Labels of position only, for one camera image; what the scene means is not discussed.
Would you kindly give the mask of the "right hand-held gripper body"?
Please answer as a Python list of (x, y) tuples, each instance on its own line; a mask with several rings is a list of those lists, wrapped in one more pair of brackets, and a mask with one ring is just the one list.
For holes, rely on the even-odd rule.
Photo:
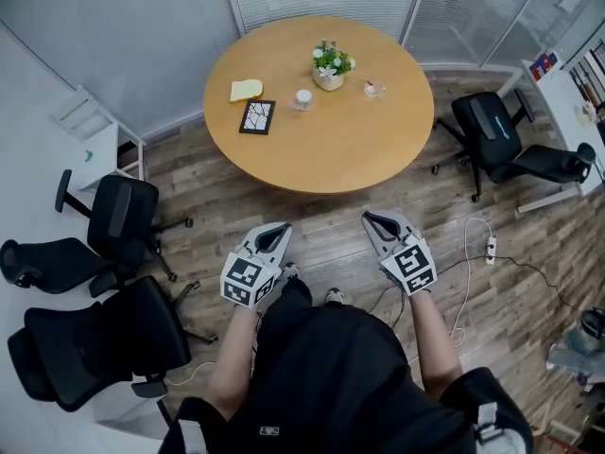
[(437, 281), (435, 263), (423, 238), (408, 234), (380, 261), (388, 279), (407, 296), (428, 288)]

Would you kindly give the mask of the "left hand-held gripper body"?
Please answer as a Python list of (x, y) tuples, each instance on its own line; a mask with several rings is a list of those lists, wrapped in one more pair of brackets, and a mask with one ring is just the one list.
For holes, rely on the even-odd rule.
[(281, 253), (253, 252), (240, 246), (229, 253), (221, 273), (221, 296), (238, 306), (256, 308), (281, 276)]

